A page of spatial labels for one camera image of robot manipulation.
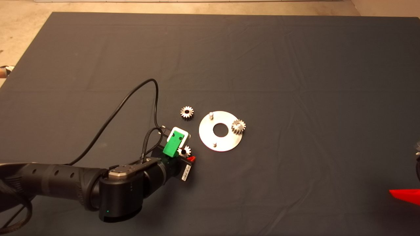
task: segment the metal gear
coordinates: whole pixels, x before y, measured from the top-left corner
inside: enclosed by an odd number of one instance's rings
[[[235,134],[242,134],[246,128],[245,122],[243,120],[236,120],[232,123],[232,131]]]
[[[194,109],[192,107],[183,107],[181,109],[181,117],[184,120],[190,120],[194,116]]]
[[[182,157],[189,157],[191,155],[191,148],[189,146],[185,146],[184,149],[178,148],[178,154]]]

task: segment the metal plate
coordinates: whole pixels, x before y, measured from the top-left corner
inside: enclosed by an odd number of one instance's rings
[[[214,151],[226,152],[233,149],[242,139],[242,134],[235,134],[232,131],[232,123],[235,120],[237,120],[236,116],[226,111],[213,111],[213,119],[207,114],[201,120],[198,129],[201,141],[204,145]],[[218,137],[213,132],[214,126],[219,123],[228,127],[228,134],[224,137]]]

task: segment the gray tablecloth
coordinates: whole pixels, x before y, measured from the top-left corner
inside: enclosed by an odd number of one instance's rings
[[[159,124],[192,134],[189,181],[171,179],[120,223],[37,197],[14,235],[420,233],[420,207],[388,193],[420,186],[418,18],[53,13],[0,89],[1,158],[74,159],[148,78]],[[138,158],[153,95],[139,90],[78,165]],[[232,151],[199,139],[215,110],[247,124]]]

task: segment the black cable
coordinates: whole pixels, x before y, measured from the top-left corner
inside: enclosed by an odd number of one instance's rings
[[[147,150],[147,144],[148,144],[148,142],[149,142],[149,137],[150,137],[150,135],[152,134],[152,132],[154,131],[154,130],[158,130],[159,131],[159,133],[160,133],[160,137],[159,137],[159,141],[153,146],[153,147],[151,147],[149,150]],[[141,157],[140,157],[140,161],[139,161],[139,163],[141,164],[141,163],[143,163],[144,162],[144,157],[147,155],[147,154],[149,154],[153,149],[155,149],[157,146],[159,146],[159,144],[160,144],[160,142],[162,141],[162,139],[163,139],[163,131],[162,131],[162,129],[161,128],[158,128],[158,127],[153,127],[153,128],[151,128],[151,129],[149,129],[149,131],[146,133],[146,136],[144,137],[144,140],[143,140],[143,149],[142,149],[142,155],[141,155]]]
[[[155,108],[154,108],[154,121],[155,121],[156,128],[160,128],[160,126],[157,124],[158,121],[157,121],[157,118],[156,118],[156,113],[158,111],[158,105],[157,104],[158,104],[158,97],[159,97],[159,86],[158,86],[158,83],[157,83],[157,81],[155,79],[148,79],[148,80],[144,81],[143,83],[137,85],[133,90],[131,90],[131,92],[129,92],[127,94],[127,96],[121,101],[120,105],[118,105],[117,109],[115,109],[115,111],[111,114],[111,116],[102,125],[101,129],[96,133],[95,137],[90,142],[90,144],[87,146],[87,148],[82,152],[82,154],[80,154],[80,156],[78,156],[72,162],[67,163],[65,165],[74,165],[78,161],[80,161],[83,157],[85,157],[85,155],[89,152],[89,150],[93,147],[93,145],[99,139],[99,137],[101,136],[102,132],[105,130],[105,128],[108,126],[108,124],[112,121],[112,119],[114,119],[114,117],[121,110],[121,108],[124,106],[124,104],[127,102],[127,100],[131,97],[131,95],[133,95],[139,88],[143,87],[145,84],[147,84],[149,82],[153,82],[155,84],[155,88],[156,88]]]
[[[22,228],[22,226],[24,226],[26,223],[29,222],[29,220],[31,219],[31,216],[32,216],[32,203],[31,203],[31,200],[29,200],[24,195],[18,193],[14,188],[8,186],[8,184],[3,182],[3,180],[1,180],[1,179],[0,179],[0,192],[13,196],[15,199],[17,199],[23,205],[23,207],[21,209],[19,209],[19,211],[17,213],[15,213],[12,216],[12,218],[9,221],[7,221],[6,224],[2,228],[0,228],[0,234],[5,234],[5,233],[10,233],[10,232],[16,231],[16,230]],[[27,209],[25,218],[23,218],[19,222],[16,222],[15,224],[9,226],[9,224],[23,210],[23,208]]]
[[[3,225],[3,227],[1,228],[6,228],[10,223],[12,223],[12,221],[16,218],[16,216],[19,215],[19,213],[25,209],[25,206],[22,206],[14,215],[12,215],[12,217],[10,217],[10,219]]]

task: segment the red object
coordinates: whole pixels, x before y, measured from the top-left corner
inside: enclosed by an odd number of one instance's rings
[[[420,189],[391,189],[393,197],[420,206]]]
[[[187,160],[189,160],[190,162],[194,162],[195,161],[195,156],[189,157],[189,158],[187,158]]]

